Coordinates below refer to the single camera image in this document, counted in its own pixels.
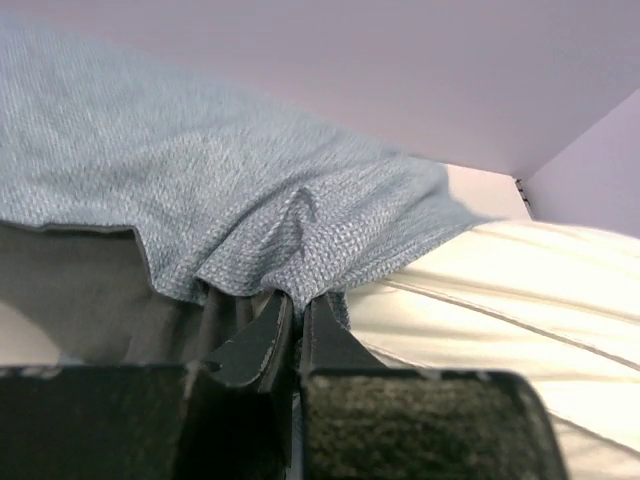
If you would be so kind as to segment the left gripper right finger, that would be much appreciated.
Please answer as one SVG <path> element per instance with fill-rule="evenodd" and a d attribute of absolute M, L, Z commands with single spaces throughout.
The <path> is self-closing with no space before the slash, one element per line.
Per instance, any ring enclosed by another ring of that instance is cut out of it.
<path fill-rule="evenodd" d="M 306 308 L 302 343 L 307 479 L 565 479 L 542 402 L 501 370 L 391 368 L 334 316 Z"/>

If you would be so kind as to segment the pillowcase grey outside blue inside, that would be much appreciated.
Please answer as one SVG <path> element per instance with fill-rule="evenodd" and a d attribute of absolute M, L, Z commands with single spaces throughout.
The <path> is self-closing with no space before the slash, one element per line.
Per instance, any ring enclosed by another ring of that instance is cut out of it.
<path fill-rule="evenodd" d="M 1 20 L 1 360 L 186 362 L 484 223 L 446 168 L 237 87 Z"/>

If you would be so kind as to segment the white pillow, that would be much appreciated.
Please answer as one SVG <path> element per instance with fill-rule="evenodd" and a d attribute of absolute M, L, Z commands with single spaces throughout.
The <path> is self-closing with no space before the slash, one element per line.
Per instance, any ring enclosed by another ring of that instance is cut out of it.
<path fill-rule="evenodd" d="M 578 226 L 475 227 L 348 295 L 396 365 L 508 369 L 550 412 L 575 479 L 639 475 L 639 242 Z"/>

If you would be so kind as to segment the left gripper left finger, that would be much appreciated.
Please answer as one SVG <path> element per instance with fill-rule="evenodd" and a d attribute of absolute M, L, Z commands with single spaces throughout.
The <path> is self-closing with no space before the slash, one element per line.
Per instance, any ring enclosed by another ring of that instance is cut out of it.
<path fill-rule="evenodd" d="M 276 294 L 206 359 L 1 371 L 5 479 L 282 479 L 293 314 Z"/>

